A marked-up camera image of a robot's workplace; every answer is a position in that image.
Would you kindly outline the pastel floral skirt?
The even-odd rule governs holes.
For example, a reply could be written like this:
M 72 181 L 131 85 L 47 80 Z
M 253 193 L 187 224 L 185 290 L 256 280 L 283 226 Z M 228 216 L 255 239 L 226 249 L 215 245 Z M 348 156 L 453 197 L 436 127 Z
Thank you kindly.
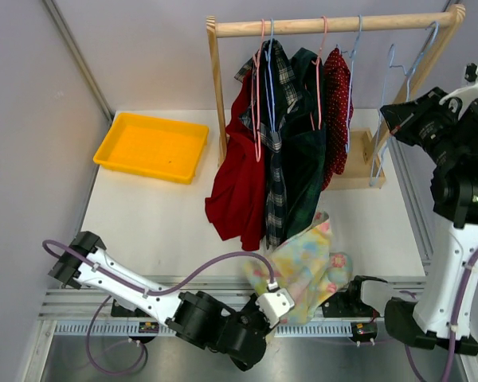
M 295 302 L 281 324 L 303 325 L 311 321 L 317 308 L 346 286 L 353 265 L 348 255 L 331 250 L 332 230 L 327 213 L 318 213 L 309 227 L 285 240 L 266 256 L 280 288 L 286 288 Z M 267 266 L 249 260 L 244 273 L 258 296 L 267 291 Z

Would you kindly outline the red polka dot skirt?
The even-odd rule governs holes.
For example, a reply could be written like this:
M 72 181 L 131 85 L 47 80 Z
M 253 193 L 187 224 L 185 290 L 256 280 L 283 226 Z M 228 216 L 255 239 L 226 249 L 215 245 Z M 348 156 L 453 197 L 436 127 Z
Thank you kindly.
M 334 48 L 323 66 L 325 83 L 326 155 L 322 190 L 335 174 L 341 175 L 347 162 L 344 145 L 347 139 L 347 89 L 350 69 L 337 48 Z

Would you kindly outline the blue hanger with dotted skirt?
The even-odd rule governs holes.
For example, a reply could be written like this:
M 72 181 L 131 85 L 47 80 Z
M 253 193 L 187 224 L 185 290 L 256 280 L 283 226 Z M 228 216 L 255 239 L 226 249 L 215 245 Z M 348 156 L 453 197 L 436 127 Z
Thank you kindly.
M 342 50 L 340 45 L 337 44 L 336 48 L 339 50 L 340 54 L 347 55 L 350 58 L 351 65 L 350 65 L 350 77 L 348 82 L 348 89 L 347 89 L 347 116 L 346 116 L 346 129 L 347 129 L 347 139 L 344 145 L 344 150 L 346 154 L 349 154 L 351 148 L 351 118 L 353 116 L 353 101 L 352 101 L 352 88 L 353 88 L 353 79 L 354 79 L 354 70 L 355 70 L 355 58 L 359 46 L 359 42 L 362 36 L 362 15 L 358 15 L 358 33 L 355 38 L 355 43 L 353 48 L 348 50 Z

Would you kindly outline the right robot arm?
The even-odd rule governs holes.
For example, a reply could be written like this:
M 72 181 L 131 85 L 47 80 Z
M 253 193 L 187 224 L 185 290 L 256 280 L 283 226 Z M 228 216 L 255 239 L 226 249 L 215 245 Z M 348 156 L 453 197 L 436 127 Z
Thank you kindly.
M 386 281 L 358 276 L 345 303 L 355 315 L 376 311 L 388 334 L 405 345 L 475 356 L 470 309 L 478 283 L 478 63 L 468 64 L 464 78 L 466 85 L 453 92 L 433 88 L 381 109 L 391 135 L 422 148 L 435 165 L 436 233 L 423 294 L 410 302 Z

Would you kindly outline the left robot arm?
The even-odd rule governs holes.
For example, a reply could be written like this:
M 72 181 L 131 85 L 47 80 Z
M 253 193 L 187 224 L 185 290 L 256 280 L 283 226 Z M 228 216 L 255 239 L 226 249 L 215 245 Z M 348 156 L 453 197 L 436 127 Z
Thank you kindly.
M 80 232 L 70 245 L 44 240 L 43 249 L 56 258 L 50 276 L 75 289 L 95 287 L 139 316 L 154 318 L 175 336 L 200 348 L 225 354 L 245 372 L 261 361 L 266 337 L 295 306 L 289 292 L 276 281 L 271 263 L 262 255 L 236 251 L 201 265 L 179 284 L 154 283 L 114 260 L 102 239 L 93 232 Z M 235 310 L 203 291 L 182 288 L 205 269 L 227 259 L 248 257 L 262 262 L 268 271 L 267 290 L 252 294 L 241 310 Z

